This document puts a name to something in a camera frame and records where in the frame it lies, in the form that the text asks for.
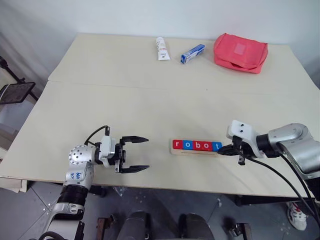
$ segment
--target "pink bag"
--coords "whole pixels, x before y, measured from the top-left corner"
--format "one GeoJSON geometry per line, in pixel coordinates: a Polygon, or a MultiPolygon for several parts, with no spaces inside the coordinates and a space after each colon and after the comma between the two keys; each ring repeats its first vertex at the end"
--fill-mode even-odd
{"type": "Polygon", "coordinates": [[[268,44],[225,33],[215,41],[213,53],[217,65],[258,74],[268,55],[268,44]]]}

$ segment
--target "floor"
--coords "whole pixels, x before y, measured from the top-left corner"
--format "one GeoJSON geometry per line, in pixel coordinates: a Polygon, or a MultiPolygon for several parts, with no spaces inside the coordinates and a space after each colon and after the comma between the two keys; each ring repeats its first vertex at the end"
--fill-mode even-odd
{"type": "MultiPolygon", "coordinates": [[[[110,214],[114,214],[117,222],[106,230],[104,239],[116,240],[125,218],[139,210],[152,216],[153,239],[175,238],[178,233],[177,221],[182,213],[202,216],[210,225],[216,240],[233,239],[224,230],[225,222],[229,219],[249,223],[254,240],[315,240],[320,234],[312,217],[307,218],[305,231],[292,228],[283,203],[238,207],[223,194],[146,188],[116,190],[120,194],[109,187],[105,197],[88,195],[82,220],[85,222],[85,240],[96,239],[97,218],[110,214]]],[[[61,186],[45,182],[34,182],[26,193],[17,194],[0,188],[1,239],[37,239],[60,191],[61,186]]]]}

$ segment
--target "table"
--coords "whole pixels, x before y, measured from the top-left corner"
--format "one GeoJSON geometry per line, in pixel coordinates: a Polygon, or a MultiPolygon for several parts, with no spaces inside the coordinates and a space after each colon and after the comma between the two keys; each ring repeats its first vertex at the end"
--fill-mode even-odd
{"type": "MultiPolygon", "coordinates": [[[[172,155],[169,146],[173,138],[230,144],[225,136],[233,119],[260,133],[302,123],[319,140],[320,93],[290,48],[270,45],[256,75],[213,64],[213,41],[165,41],[170,61],[157,61],[153,37],[79,34],[12,143],[0,176],[61,183],[70,149],[109,125],[117,139],[148,138],[125,148],[128,165],[151,167],[115,174],[99,165],[94,184],[295,197],[282,179],[260,165],[247,161],[240,166],[236,156],[172,155]],[[180,64],[179,55],[197,44],[206,45],[205,53],[180,64]]],[[[282,159],[263,161],[306,196],[282,159]]]]}

